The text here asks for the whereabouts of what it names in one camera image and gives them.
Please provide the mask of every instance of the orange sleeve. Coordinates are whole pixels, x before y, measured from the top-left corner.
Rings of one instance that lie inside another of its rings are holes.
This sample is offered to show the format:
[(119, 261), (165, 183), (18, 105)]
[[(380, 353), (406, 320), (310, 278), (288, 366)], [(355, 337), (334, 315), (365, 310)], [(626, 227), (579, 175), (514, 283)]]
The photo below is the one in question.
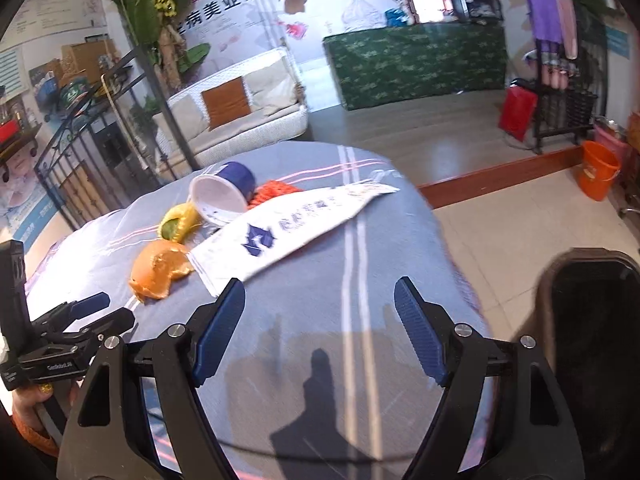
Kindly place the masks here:
[(58, 457), (58, 446), (56, 446), (56, 443), (51, 437), (46, 438), (27, 426), (19, 416), (15, 415), (15, 413), (12, 415), (11, 420), (14, 423), (15, 429), (18, 430), (18, 433), (20, 433), (22, 438), (34, 448), (54, 458)]

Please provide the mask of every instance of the orange bucket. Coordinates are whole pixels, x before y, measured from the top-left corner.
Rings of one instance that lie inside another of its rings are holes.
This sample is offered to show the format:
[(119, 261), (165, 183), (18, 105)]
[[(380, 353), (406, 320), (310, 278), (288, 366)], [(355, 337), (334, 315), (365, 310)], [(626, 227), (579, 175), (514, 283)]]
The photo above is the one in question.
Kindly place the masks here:
[(592, 140), (585, 140), (582, 147), (584, 155), (578, 186), (586, 196), (600, 202), (618, 176), (620, 162), (611, 150)]

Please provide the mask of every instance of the cardboard box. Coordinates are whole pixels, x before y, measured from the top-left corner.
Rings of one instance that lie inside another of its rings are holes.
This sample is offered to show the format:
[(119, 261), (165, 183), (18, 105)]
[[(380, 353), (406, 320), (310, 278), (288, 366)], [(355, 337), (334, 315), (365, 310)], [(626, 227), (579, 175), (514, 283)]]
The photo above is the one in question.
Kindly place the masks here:
[(64, 45), (62, 47), (63, 65), (68, 73), (84, 71), (89, 84), (100, 82), (103, 71), (100, 68), (99, 58), (106, 56), (113, 60), (116, 49), (113, 41), (95, 41), (91, 43), (78, 43)]

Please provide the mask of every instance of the brown cushion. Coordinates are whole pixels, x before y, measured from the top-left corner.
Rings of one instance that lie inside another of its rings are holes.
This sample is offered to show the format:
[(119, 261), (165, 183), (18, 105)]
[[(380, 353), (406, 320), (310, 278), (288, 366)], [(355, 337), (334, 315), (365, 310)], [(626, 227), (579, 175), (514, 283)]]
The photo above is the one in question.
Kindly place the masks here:
[(202, 98), (209, 113), (209, 127), (212, 129), (251, 113), (241, 77), (205, 90)]

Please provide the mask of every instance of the metal screw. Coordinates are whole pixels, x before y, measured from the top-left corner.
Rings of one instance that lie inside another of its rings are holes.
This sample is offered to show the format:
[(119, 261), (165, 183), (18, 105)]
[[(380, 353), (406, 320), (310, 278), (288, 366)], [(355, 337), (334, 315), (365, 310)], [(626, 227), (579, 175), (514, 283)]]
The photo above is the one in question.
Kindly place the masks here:
[(108, 349), (116, 348), (120, 344), (120, 338), (116, 335), (112, 335), (107, 338), (107, 341), (104, 342), (104, 345)]
[(186, 328), (184, 327), (184, 325), (175, 324), (175, 325), (171, 325), (166, 332), (171, 337), (180, 337), (182, 334), (184, 334), (185, 330)]
[(530, 335), (524, 335), (520, 338), (520, 344), (524, 346), (524, 348), (533, 348), (536, 345), (536, 340)]
[(455, 330), (456, 334), (460, 337), (469, 337), (474, 332), (474, 330), (465, 323), (457, 324), (453, 330)]

